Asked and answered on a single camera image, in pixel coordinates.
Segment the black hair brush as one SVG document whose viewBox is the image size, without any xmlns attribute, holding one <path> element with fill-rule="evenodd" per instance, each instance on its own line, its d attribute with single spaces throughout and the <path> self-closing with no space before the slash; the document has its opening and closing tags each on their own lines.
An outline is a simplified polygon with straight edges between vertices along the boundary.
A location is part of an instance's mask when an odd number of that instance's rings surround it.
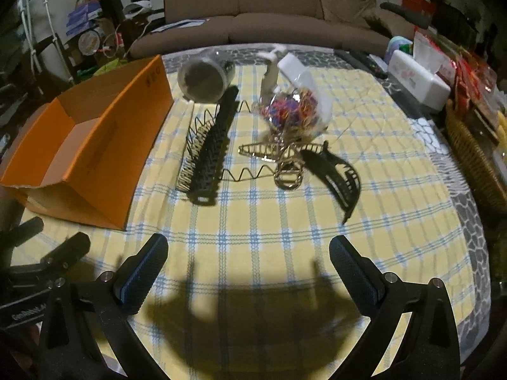
<svg viewBox="0 0 507 380">
<path fill-rule="evenodd" d="M 237 86 L 228 87 L 217 103 L 214 123 L 204 137 L 198 150 L 197 162 L 192 168 L 192 176 L 187 196 L 192 203 L 209 206 L 215 203 L 223 157 L 228 144 L 228 131 L 234 120 L 239 102 Z"/>
</svg>

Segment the black hair claw clip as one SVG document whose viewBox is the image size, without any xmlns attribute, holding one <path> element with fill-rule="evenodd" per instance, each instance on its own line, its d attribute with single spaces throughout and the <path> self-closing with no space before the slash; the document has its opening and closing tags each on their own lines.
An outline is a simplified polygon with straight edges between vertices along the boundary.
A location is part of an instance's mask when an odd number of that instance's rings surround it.
<svg viewBox="0 0 507 380">
<path fill-rule="evenodd" d="M 299 150 L 305 167 L 329 189 L 344 212 L 342 224 L 350 219 L 361 193 L 361 180 L 355 168 L 329 150 L 324 141 L 319 151 L 309 147 Z"/>
</svg>

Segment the clear jar with black clips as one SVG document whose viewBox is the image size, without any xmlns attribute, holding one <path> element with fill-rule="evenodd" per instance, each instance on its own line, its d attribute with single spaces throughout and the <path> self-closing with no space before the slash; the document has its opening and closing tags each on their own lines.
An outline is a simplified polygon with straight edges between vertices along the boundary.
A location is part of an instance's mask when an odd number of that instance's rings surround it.
<svg viewBox="0 0 507 380">
<path fill-rule="evenodd" d="M 178 84 L 186 99 L 196 103 L 218 102 L 235 75 L 230 56 L 216 48 L 204 49 L 192 55 L 178 71 Z"/>
</svg>

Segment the gold hair claw clip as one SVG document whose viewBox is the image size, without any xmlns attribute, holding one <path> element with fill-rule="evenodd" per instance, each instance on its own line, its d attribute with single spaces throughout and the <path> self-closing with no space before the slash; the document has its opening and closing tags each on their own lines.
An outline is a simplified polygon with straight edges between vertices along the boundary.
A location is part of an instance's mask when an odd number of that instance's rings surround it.
<svg viewBox="0 0 507 380">
<path fill-rule="evenodd" d="M 296 190 L 303 182 L 303 150 L 321 152 L 322 145 L 312 142 L 270 140 L 243 144 L 238 148 L 242 156 L 273 163 L 273 181 L 281 190 Z"/>
</svg>

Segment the bag of colourful rubber bands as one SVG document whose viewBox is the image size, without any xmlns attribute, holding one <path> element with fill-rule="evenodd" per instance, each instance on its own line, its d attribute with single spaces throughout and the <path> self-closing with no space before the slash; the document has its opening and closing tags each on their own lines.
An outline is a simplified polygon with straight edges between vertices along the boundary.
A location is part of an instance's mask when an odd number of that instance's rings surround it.
<svg viewBox="0 0 507 380">
<path fill-rule="evenodd" d="M 278 85 L 279 71 L 268 69 L 260 85 L 258 114 L 275 136 L 285 140 L 312 139 L 327 128 L 333 102 L 317 87 L 309 71 L 284 76 L 289 87 Z"/>
</svg>

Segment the white folding phone stand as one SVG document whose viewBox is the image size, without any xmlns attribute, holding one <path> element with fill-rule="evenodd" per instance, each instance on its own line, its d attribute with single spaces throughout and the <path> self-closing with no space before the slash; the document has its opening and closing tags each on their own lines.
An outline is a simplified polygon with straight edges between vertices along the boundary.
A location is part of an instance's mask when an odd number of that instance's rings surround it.
<svg viewBox="0 0 507 380">
<path fill-rule="evenodd" d="M 267 105 L 273 96 L 281 92 L 279 74 L 294 88 L 306 88 L 318 93 L 318 87 L 309 69 L 286 46 L 275 44 L 270 52 L 257 52 L 256 57 L 265 61 L 266 72 L 260 85 L 260 103 Z"/>
</svg>

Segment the orange cardboard box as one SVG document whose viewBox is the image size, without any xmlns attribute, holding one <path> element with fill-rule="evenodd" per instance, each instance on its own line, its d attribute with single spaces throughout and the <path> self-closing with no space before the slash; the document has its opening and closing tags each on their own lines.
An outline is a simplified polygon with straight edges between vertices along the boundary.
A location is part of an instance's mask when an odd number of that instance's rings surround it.
<svg viewBox="0 0 507 380">
<path fill-rule="evenodd" d="M 122 230 L 173 104 L 160 56 L 92 77 L 27 120 L 4 155 L 1 185 L 34 213 Z"/>
</svg>

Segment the woven wicker basket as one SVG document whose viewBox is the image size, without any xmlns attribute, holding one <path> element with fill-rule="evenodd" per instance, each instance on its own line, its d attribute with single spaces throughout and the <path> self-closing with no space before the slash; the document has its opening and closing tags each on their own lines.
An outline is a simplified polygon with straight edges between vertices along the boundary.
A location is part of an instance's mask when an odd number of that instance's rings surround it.
<svg viewBox="0 0 507 380">
<path fill-rule="evenodd" d="M 473 135 L 455 114 L 449 99 L 445 105 L 449 143 L 477 204 L 486 211 L 506 215 L 506 188 Z"/>
</svg>

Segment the green bag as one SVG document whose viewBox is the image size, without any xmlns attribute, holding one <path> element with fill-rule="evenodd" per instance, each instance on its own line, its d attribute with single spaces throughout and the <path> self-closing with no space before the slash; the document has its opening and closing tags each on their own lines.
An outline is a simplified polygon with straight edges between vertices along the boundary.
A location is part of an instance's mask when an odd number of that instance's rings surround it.
<svg viewBox="0 0 507 380">
<path fill-rule="evenodd" d="M 100 66 L 100 68 L 96 72 L 94 72 L 93 76 L 101 76 L 110 71 L 117 70 L 118 68 L 121 68 L 126 64 L 128 64 L 128 61 L 126 59 L 115 58 L 115 60 L 112 60 L 109 63 Z"/>
</svg>

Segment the yellow plaid tablecloth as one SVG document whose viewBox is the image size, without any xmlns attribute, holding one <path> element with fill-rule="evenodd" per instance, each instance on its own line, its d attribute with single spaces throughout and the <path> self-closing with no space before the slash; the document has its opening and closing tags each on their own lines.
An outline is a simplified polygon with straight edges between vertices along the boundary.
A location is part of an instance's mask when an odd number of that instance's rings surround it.
<svg viewBox="0 0 507 380">
<path fill-rule="evenodd" d="M 91 246 L 73 268 L 92 280 L 136 254 L 155 233 L 168 258 L 130 324 L 172 379 L 326 379 L 367 326 L 329 256 L 344 235 L 382 271 L 405 282 L 441 279 L 455 321 L 473 311 L 473 270 L 449 191 L 405 114 L 370 75 L 315 69 L 333 102 L 319 137 L 361 180 L 350 219 L 329 189 L 304 173 L 296 190 L 272 176 L 222 181 L 215 203 L 176 190 L 193 118 L 206 105 L 184 99 L 166 72 L 174 104 L 145 162 L 122 230 L 37 214 L 43 231 L 15 249 L 39 260 L 81 231 Z"/>
</svg>

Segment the papers on sofa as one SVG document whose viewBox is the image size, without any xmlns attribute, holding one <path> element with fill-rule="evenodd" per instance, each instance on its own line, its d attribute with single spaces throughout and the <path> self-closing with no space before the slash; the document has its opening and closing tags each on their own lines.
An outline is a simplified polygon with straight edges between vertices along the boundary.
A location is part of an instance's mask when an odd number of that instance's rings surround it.
<svg viewBox="0 0 507 380">
<path fill-rule="evenodd" d="M 164 32 L 167 30 L 173 30 L 173 29 L 195 28 L 195 27 L 200 27 L 207 22 L 208 22 L 207 19 L 186 19 L 186 20 L 181 20 L 178 22 L 165 24 L 163 26 L 153 29 L 151 31 L 151 33 L 156 34 L 156 33 L 161 33 L 161 32 Z"/>
</svg>

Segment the white tissue box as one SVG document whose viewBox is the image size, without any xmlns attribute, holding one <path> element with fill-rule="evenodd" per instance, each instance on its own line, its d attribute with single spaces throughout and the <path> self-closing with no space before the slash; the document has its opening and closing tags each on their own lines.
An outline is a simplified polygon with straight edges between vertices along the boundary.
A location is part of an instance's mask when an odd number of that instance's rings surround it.
<svg viewBox="0 0 507 380">
<path fill-rule="evenodd" d="M 433 111 L 443 110 L 450 95 L 449 85 L 437 74 L 431 74 L 412 56 L 401 50 L 394 51 L 388 63 L 388 72 L 419 104 Z"/>
</svg>

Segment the black remote control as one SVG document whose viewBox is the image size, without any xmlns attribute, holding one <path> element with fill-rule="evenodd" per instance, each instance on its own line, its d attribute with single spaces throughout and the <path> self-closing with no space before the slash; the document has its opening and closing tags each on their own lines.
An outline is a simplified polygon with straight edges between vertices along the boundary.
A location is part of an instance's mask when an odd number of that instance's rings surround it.
<svg viewBox="0 0 507 380">
<path fill-rule="evenodd" d="M 335 50 L 334 54 L 358 70 L 366 71 L 377 79 L 386 80 L 388 73 L 363 52 Z"/>
</svg>

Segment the pastel round container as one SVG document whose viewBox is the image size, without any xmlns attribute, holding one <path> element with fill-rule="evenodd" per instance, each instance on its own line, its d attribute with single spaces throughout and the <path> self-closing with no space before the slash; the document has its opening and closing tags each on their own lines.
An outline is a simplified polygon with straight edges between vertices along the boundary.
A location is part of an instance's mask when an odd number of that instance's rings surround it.
<svg viewBox="0 0 507 380">
<path fill-rule="evenodd" d="M 401 46 L 408 46 L 407 52 L 410 52 L 412 45 L 413 42 L 406 37 L 394 36 L 389 40 L 384 58 L 390 58 L 394 51 L 400 49 Z"/>
</svg>

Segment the brown sofa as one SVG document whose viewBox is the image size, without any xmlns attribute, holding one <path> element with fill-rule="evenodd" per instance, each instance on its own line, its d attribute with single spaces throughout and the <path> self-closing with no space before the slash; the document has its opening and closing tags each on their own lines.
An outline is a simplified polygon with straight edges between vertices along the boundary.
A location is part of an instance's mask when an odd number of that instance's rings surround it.
<svg viewBox="0 0 507 380">
<path fill-rule="evenodd" d="M 207 19 L 200 27 L 147 33 L 131 49 L 147 58 L 206 46 L 281 43 L 384 55 L 389 38 L 370 26 L 327 22 L 320 0 L 163 0 L 165 23 Z"/>
</svg>

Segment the red box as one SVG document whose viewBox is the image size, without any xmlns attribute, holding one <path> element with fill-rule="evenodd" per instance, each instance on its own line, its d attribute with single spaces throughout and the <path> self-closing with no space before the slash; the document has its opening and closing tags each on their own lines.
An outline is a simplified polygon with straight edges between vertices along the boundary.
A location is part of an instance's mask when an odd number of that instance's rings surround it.
<svg viewBox="0 0 507 380">
<path fill-rule="evenodd" d="M 437 9 L 434 3 L 427 0 L 401 0 L 401 6 L 427 17 L 432 17 Z"/>
</svg>

